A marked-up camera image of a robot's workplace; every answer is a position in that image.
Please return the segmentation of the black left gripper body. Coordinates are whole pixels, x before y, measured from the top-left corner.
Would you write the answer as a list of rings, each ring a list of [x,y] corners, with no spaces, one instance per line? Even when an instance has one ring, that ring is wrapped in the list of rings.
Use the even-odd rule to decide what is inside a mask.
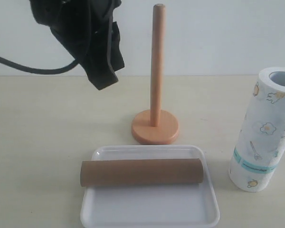
[[[48,26],[73,56],[83,59],[93,48],[106,46],[112,34],[113,10],[120,0],[31,0],[38,24]]]

